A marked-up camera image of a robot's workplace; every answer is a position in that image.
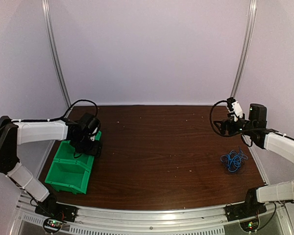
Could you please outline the green bin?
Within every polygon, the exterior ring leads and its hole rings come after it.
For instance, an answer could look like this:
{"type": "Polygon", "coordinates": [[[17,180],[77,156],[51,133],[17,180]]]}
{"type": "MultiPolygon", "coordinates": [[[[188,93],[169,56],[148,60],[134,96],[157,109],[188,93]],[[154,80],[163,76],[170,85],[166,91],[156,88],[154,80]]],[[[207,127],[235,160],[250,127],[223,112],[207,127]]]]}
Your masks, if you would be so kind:
{"type": "Polygon", "coordinates": [[[91,138],[95,140],[95,143],[98,144],[95,148],[95,155],[86,155],[77,153],[75,148],[70,145],[69,141],[62,141],[58,147],[58,150],[53,158],[56,162],[72,163],[80,165],[86,169],[91,170],[95,158],[98,158],[101,155],[102,143],[101,143],[102,132],[99,131],[98,134],[91,138]]]}
{"type": "Polygon", "coordinates": [[[86,194],[90,176],[90,169],[77,162],[52,161],[45,183],[57,192],[86,194]]]}

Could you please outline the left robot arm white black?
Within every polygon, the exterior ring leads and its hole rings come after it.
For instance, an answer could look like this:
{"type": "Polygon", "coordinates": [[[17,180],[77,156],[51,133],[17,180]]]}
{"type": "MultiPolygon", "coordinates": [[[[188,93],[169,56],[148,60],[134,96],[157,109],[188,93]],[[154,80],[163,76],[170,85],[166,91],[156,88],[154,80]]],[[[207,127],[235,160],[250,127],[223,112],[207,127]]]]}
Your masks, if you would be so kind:
{"type": "Polygon", "coordinates": [[[37,202],[49,217],[57,217],[61,208],[51,197],[50,191],[28,170],[17,156],[19,145],[40,141],[69,141],[79,154],[95,156],[100,142],[96,136],[100,120],[85,113],[79,120],[66,117],[53,119],[0,118],[0,173],[16,183],[37,202]]]}

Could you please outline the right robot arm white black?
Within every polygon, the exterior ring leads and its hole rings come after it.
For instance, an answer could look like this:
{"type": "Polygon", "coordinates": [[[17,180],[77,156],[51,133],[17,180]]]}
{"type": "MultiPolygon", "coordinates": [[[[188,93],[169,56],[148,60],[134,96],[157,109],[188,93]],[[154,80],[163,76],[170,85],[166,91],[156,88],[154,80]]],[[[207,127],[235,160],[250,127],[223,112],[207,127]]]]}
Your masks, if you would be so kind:
{"type": "MultiPolygon", "coordinates": [[[[294,139],[267,128],[267,108],[264,105],[250,104],[248,118],[245,118],[235,98],[228,98],[225,103],[228,110],[226,119],[213,120],[213,114],[209,114],[210,125],[217,135],[224,138],[249,136],[252,145],[273,152],[294,164],[294,139]]],[[[253,188],[247,193],[245,201],[241,211],[246,216],[252,216],[258,211],[260,203],[294,203],[294,180],[253,188]]]]}

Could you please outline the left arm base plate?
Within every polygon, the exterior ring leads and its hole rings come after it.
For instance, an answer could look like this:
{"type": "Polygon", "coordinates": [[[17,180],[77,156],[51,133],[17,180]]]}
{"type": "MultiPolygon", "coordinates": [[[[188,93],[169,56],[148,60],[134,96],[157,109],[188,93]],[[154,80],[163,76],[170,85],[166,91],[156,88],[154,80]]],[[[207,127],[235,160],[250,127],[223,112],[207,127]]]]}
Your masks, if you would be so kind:
{"type": "Polygon", "coordinates": [[[75,222],[77,207],[58,203],[55,198],[38,202],[35,213],[65,222],[75,222]]]}

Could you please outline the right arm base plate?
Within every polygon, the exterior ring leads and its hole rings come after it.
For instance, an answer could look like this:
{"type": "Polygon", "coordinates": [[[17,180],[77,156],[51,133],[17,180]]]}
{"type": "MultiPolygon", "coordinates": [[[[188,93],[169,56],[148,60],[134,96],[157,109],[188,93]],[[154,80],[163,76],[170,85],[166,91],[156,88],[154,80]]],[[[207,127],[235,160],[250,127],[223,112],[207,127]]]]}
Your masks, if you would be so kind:
{"type": "Polygon", "coordinates": [[[247,203],[227,204],[224,208],[227,221],[241,220],[259,214],[265,213],[267,208],[265,204],[248,205],[247,203]]]}

